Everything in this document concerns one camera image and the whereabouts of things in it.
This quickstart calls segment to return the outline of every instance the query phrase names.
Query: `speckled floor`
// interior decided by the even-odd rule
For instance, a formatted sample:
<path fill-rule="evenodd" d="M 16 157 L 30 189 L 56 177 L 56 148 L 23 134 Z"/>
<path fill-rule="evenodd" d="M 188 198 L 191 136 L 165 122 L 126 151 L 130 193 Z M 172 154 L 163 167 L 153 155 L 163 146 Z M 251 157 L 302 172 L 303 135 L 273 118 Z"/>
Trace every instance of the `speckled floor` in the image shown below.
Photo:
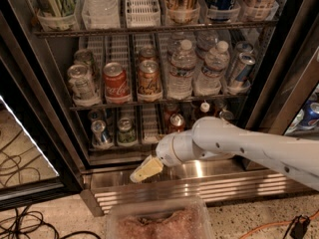
<path fill-rule="evenodd" d="M 255 202 L 215 203 L 208 208 L 214 239 L 279 239 L 288 225 L 262 229 L 248 237 L 242 237 L 251 229 L 270 222 L 291 221 L 301 214 L 311 216 L 319 209 L 319 194 L 294 196 L 283 199 Z M 44 221 L 52 224 L 60 237 L 80 230 L 96 233 L 106 238 L 107 216 L 93 217 L 79 195 L 32 205 L 29 211 L 40 211 Z M 0 212 L 1 220 L 14 216 L 14 211 Z M 32 239 L 53 239 L 53 230 L 43 226 L 31 233 Z M 92 235 L 76 235 L 72 238 L 91 239 Z M 319 238 L 319 217 L 312 220 L 304 239 Z"/>

